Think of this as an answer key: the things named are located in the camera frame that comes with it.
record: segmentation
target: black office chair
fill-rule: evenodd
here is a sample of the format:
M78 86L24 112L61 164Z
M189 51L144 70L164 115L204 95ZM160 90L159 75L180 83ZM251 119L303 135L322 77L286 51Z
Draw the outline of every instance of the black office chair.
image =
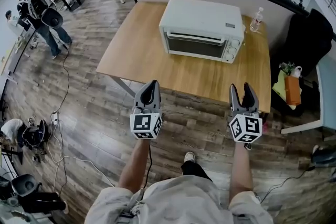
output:
M279 48L276 54L271 57L271 85L278 81L279 64L294 63L302 67L302 77L307 76L317 65L320 59L331 49L333 30L328 20L317 10L312 9L310 14L305 17L302 15L293 15L290 20L288 35L285 44ZM314 98L311 95L318 95L318 87L314 84L311 91L309 87L303 84L303 79L299 79L302 89L301 101L295 110L287 106L285 101L272 90L271 106L283 114L300 116L305 105L305 99L308 98L312 103Z

